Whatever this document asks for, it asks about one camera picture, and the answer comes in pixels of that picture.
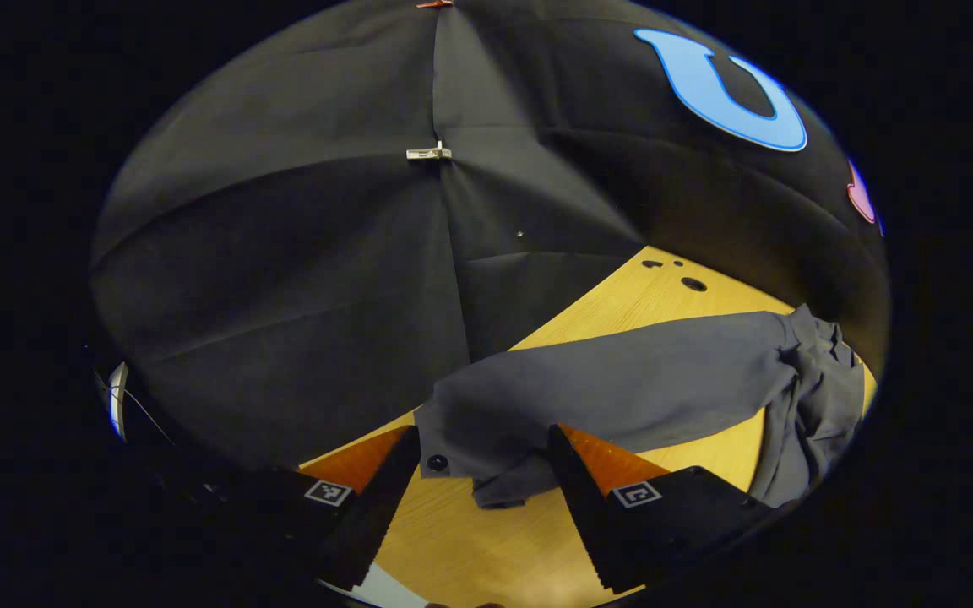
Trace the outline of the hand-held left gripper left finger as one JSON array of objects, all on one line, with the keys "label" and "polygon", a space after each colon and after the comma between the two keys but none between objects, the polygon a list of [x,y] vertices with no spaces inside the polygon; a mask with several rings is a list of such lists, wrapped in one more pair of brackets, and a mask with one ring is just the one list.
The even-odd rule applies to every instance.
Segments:
[{"label": "hand-held left gripper left finger", "polygon": [[420,432],[402,425],[300,470],[247,470],[158,453],[159,481],[199,508],[239,561],[281,591],[362,584],[420,464]]}]

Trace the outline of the black backdrop cloth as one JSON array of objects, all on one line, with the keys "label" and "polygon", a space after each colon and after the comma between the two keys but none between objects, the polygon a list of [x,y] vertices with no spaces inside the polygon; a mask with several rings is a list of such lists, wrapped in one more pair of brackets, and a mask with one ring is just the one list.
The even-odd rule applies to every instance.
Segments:
[{"label": "black backdrop cloth", "polygon": [[[873,370],[889,267],[848,154],[786,86],[630,0],[345,0],[194,86],[113,182],[98,319],[194,440],[294,467],[510,349],[644,247],[840,324]],[[806,129],[768,149],[683,100]],[[443,141],[454,158],[408,161]]]}]

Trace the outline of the white curved object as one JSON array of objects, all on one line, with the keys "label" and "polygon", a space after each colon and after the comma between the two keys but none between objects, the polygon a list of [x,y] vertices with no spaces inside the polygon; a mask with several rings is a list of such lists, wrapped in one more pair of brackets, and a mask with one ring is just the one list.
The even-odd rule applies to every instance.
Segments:
[{"label": "white curved object", "polygon": [[111,376],[108,382],[108,415],[109,420],[111,420],[111,427],[121,442],[127,442],[125,437],[125,415],[124,407],[125,400],[127,397],[127,390],[125,390],[125,382],[128,380],[128,364],[127,362],[120,362],[115,369],[112,370]]}]

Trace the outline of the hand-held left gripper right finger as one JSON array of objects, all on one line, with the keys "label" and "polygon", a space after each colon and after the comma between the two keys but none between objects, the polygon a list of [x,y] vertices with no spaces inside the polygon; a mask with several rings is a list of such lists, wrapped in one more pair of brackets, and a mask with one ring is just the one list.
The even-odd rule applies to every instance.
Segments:
[{"label": "hand-held left gripper right finger", "polygon": [[671,472],[576,430],[549,427],[547,455],[600,584],[663,584],[733,549],[775,509],[702,466]]}]

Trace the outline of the grey button-up shirt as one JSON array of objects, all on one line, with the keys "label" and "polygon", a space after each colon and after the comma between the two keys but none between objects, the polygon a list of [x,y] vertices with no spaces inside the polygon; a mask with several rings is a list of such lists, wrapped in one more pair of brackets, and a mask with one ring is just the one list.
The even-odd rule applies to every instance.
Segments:
[{"label": "grey button-up shirt", "polygon": [[557,487],[549,427],[630,453],[764,420],[750,496],[805,497],[851,445],[865,372],[837,323],[791,314],[693,317],[487,357],[437,381],[416,411],[421,477],[472,480],[479,508]]}]

